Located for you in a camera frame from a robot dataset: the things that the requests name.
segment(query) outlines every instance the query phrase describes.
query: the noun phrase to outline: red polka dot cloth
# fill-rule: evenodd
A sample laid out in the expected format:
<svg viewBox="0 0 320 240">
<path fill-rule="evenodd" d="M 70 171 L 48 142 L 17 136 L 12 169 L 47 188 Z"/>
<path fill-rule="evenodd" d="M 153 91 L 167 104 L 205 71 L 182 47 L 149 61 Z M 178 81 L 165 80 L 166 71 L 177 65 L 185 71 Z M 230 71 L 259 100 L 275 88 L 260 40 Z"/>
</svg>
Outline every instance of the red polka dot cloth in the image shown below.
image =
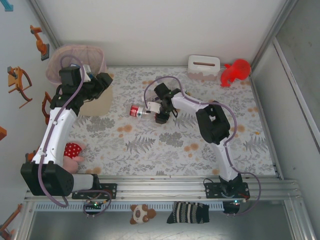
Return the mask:
<svg viewBox="0 0 320 240">
<path fill-rule="evenodd" d="M 73 159 L 74 157 L 77 157 L 79 155 L 81 150 L 82 148 L 78 144 L 69 142 L 65 145 L 63 155 Z"/>
</svg>

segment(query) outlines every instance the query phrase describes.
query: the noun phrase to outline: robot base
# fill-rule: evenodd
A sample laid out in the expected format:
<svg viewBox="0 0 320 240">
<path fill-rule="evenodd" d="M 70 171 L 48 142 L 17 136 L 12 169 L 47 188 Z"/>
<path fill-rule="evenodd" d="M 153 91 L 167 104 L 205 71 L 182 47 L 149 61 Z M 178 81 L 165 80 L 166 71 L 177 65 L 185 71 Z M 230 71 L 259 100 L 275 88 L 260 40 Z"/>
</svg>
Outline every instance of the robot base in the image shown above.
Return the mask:
<svg viewBox="0 0 320 240">
<path fill-rule="evenodd" d="M 116 183 L 100 183 L 100 190 L 107 191 L 111 194 L 112 199 L 117 197 L 117 184 Z M 94 198 L 95 200 L 109 200 L 106 194 L 101 194 L 97 197 L 99 193 L 86 193 L 86 192 L 75 192 L 72 194 L 72 199 L 89 200 Z"/>
<path fill-rule="evenodd" d="M 250 192 L 248 184 L 242 182 L 233 195 L 227 196 L 222 191 L 222 183 L 207 182 L 204 184 L 207 199 L 249 199 Z"/>
</svg>

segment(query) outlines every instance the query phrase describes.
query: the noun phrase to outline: gray leaf pattern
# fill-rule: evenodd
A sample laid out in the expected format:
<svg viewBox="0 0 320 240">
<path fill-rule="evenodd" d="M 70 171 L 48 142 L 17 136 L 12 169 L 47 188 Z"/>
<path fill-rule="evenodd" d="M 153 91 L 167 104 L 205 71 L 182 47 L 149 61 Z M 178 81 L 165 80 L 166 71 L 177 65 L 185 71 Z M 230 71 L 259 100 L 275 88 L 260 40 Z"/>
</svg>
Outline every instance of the gray leaf pattern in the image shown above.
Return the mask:
<svg viewBox="0 0 320 240">
<path fill-rule="evenodd" d="M 142 137 L 141 136 L 135 137 L 133 141 L 129 141 L 128 143 L 125 144 L 126 150 L 130 150 L 130 153 L 132 151 L 135 151 L 137 154 L 139 154 L 139 150 L 143 152 L 149 151 L 149 148 L 151 149 L 151 146 L 155 143 L 155 139 L 147 138 L 147 137 Z"/>
<path fill-rule="evenodd" d="M 180 128 L 180 126 L 184 128 L 193 128 L 198 123 L 197 118 L 189 113 L 178 114 L 178 117 L 174 118 L 173 122 L 175 126 L 178 126 L 178 128 Z"/>
<path fill-rule="evenodd" d="M 110 119 L 108 117 L 101 118 L 98 116 L 92 116 L 90 121 L 91 124 L 88 124 L 86 126 L 86 130 L 91 133 L 97 131 L 104 131 L 106 129 L 112 128 L 115 125 L 115 120 Z"/>
<path fill-rule="evenodd" d="M 87 148 L 80 155 L 79 173 L 100 168 L 102 175 L 200 176 L 219 174 L 218 162 L 209 143 L 201 137 L 197 118 L 183 110 L 166 124 L 129 116 L 127 106 L 143 106 L 146 86 L 157 77 L 175 76 L 192 97 L 228 105 L 237 117 L 239 131 L 230 142 L 231 155 L 241 171 L 275 175 L 267 140 L 259 119 L 248 80 L 235 80 L 231 87 L 215 81 L 189 79 L 184 67 L 116 67 L 113 101 L 107 115 L 79 116 L 72 126 L 69 141 L 83 142 Z M 163 79 L 168 88 L 178 87 L 174 79 Z M 154 83 L 146 93 L 155 96 Z M 231 127 L 233 121 L 224 111 Z"/>
<path fill-rule="evenodd" d="M 257 137 L 255 136 L 254 138 L 251 137 L 249 141 L 245 141 L 243 144 L 245 146 L 245 149 L 250 151 L 255 151 L 256 153 L 259 152 L 266 152 L 268 150 L 267 144 L 266 144 L 266 139 L 262 137 Z"/>
<path fill-rule="evenodd" d="M 182 138 L 182 135 L 180 132 L 174 132 L 174 133 L 168 133 L 162 134 L 159 136 L 159 140 L 161 142 L 165 142 L 167 145 L 171 145 L 175 148 L 182 147 L 184 144 L 184 141 L 179 140 Z"/>
</svg>

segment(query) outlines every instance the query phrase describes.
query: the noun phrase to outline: stuffed toy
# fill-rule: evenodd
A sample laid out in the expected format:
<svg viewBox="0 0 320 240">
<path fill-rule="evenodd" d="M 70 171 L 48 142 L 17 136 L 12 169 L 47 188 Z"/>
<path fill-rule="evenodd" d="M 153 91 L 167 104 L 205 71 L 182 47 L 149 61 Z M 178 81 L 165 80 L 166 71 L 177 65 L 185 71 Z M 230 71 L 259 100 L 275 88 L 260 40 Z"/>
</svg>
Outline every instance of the stuffed toy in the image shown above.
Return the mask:
<svg viewBox="0 0 320 240">
<path fill-rule="evenodd" d="M 71 174 L 78 171 L 78 163 L 83 162 L 85 158 L 79 156 L 79 153 L 86 148 L 83 143 L 68 142 L 65 145 L 63 154 L 63 169 Z"/>
<path fill-rule="evenodd" d="M 143 224 L 153 219 L 157 213 L 154 209 L 148 209 L 146 204 L 131 205 L 131 211 L 133 212 L 130 224 Z"/>
<path fill-rule="evenodd" d="M 232 65 L 225 64 L 226 70 L 221 75 L 221 87 L 230 87 L 235 79 L 245 80 L 251 73 L 250 63 L 243 59 L 237 59 Z"/>
</svg>

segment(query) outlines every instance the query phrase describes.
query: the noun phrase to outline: metal frame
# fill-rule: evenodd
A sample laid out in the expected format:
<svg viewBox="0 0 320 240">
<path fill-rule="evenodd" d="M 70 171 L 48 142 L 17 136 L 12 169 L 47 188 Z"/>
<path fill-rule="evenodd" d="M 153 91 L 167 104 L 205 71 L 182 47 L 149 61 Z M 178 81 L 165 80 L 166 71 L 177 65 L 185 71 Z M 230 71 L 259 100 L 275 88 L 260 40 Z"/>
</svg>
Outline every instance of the metal frame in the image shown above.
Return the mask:
<svg viewBox="0 0 320 240">
<path fill-rule="evenodd" d="M 108 212 L 132 212 L 132 203 L 136 205 L 146 204 L 149 209 L 154 209 L 156 212 L 171 212 L 174 207 L 173 201 L 113 201 L 108 207 Z M 224 211 L 224 203 L 222 201 L 198 201 L 198 203 L 209 205 L 209 211 Z M 35 212 L 83 212 L 83 201 L 69 202 L 69 206 L 63 208 L 56 205 L 54 202 L 37 201 L 35 206 Z M 101 209 L 105 209 L 106 204 L 101 206 Z M 96 209 L 88 207 L 86 211 L 97 212 Z"/>
<path fill-rule="evenodd" d="M 100 176 L 100 183 L 116 183 L 117 195 L 113 202 L 159 202 L 159 201 L 212 201 L 207 199 L 203 181 L 210 178 L 220 182 L 218 176 Z M 259 192 L 257 180 L 249 175 L 242 176 L 248 183 L 251 201 L 254 201 Z M 261 182 L 261 200 L 287 200 L 290 197 L 301 198 L 299 185 L 295 180 L 279 180 L 275 177 L 259 176 Z M 67 197 L 68 201 L 79 202 Z M 28 190 L 24 200 L 26 202 L 49 202 L 46 196 L 33 196 Z"/>
<path fill-rule="evenodd" d="M 117 183 L 116 203 L 136 202 L 172 202 L 195 201 L 213 202 L 223 199 L 207 199 L 203 179 L 210 178 L 219 181 L 217 176 L 101 176 L 101 183 Z M 315 234 L 306 211 L 301 191 L 295 180 L 279 180 L 274 177 L 260 176 L 262 193 L 261 201 L 283 201 L 287 212 L 288 223 L 291 226 L 292 238 L 296 240 L 312 240 Z M 258 183 L 253 177 L 243 176 L 250 188 L 250 201 L 255 201 L 258 195 Z M 67 197 L 72 203 L 79 200 Z M 13 239 L 27 239 L 32 227 L 34 213 L 38 202 L 49 203 L 43 196 L 33 196 L 30 191 L 26 193 L 23 219 L 20 229 Z"/>
</svg>

